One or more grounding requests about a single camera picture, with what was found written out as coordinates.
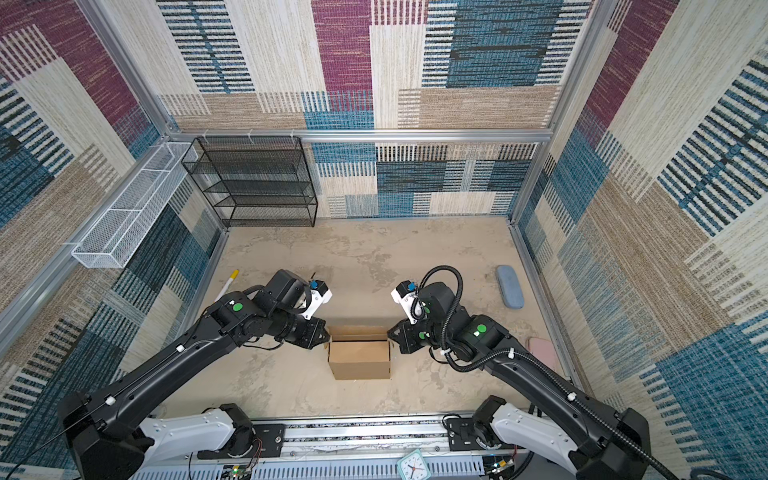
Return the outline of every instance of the patterned carpet wall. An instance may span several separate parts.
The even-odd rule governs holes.
[[[178,127],[548,125],[591,0],[104,0]]]
[[[508,215],[536,144],[305,144],[319,218]]]
[[[766,41],[762,0],[621,0],[520,223],[588,389],[678,475],[768,478]]]
[[[0,472],[61,431],[63,396],[106,386],[180,334],[217,225],[185,179],[123,270],[70,275],[0,364]],[[21,478],[76,476],[63,440],[26,463]]]
[[[74,0],[0,0],[0,310],[158,138]],[[186,180],[127,267],[81,266],[0,359],[0,472],[177,334],[219,237]],[[63,442],[15,478],[74,478]]]
[[[3,310],[158,133],[74,0],[0,12]]]

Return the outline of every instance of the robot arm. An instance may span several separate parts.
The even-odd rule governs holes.
[[[460,274],[451,267],[438,269],[455,272],[459,280],[457,291],[461,292]],[[629,439],[638,448],[650,451],[648,424],[642,415],[633,409],[619,413],[592,399],[541,364],[492,318],[470,316],[455,302],[454,293],[444,283],[425,285],[434,271],[437,270],[432,269],[417,290],[417,301],[424,314],[419,318],[416,312],[414,316],[415,309],[411,308],[406,312],[408,318],[389,331],[389,338],[399,344],[400,352],[413,353],[425,346],[443,348],[441,337],[445,331],[450,350],[446,359],[455,355],[459,360],[470,362],[460,366],[451,358],[453,368],[463,372],[485,370],[518,390],[551,419],[541,420],[519,412],[503,399],[491,397],[473,417],[480,443],[488,446],[510,443],[529,448],[577,478],[639,480],[643,477],[649,462],[626,441]],[[395,300],[405,308],[405,301]]]
[[[248,296],[254,292],[251,300]],[[294,308],[302,295],[303,306]],[[65,397],[58,417],[81,477],[125,480],[150,456],[157,461],[228,443],[234,453],[245,452],[251,444],[250,420],[234,405],[162,424],[147,416],[203,368],[254,337],[270,335],[281,344],[305,349],[327,342],[325,321],[311,313],[329,298],[324,282],[314,280],[310,286],[288,270],[280,270],[266,286],[222,296],[188,331],[117,382],[97,392]],[[223,429],[217,430],[219,424]],[[201,429],[217,433],[199,435]],[[196,444],[190,450],[188,442],[182,441],[184,436],[205,438],[206,445]]]

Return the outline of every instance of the red wire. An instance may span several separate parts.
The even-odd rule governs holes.
[[[261,458],[261,446],[262,446],[262,443],[261,443],[261,439],[257,438],[257,440],[259,441],[259,446],[256,447],[254,445],[254,448],[256,448],[257,450],[253,453],[253,455],[250,456],[250,462],[248,462],[248,468],[252,468],[252,467],[256,466],[259,463],[259,458]]]

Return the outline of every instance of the white mesh basket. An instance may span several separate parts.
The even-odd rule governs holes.
[[[187,175],[181,165],[197,152],[186,142],[158,148],[120,196],[94,223],[72,256],[87,268],[125,268]]]

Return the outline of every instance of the yellow marker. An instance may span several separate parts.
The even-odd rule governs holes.
[[[227,290],[229,290],[230,285],[232,285],[232,282],[237,278],[237,274],[238,273],[240,273],[239,270],[235,270],[235,271],[232,272],[232,275],[230,275],[230,277],[227,279],[227,281],[224,282],[224,286],[221,287],[221,291],[219,292],[219,294],[216,297],[216,299],[214,300],[214,302],[218,301],[219,298],[221,298],[227,292]]]

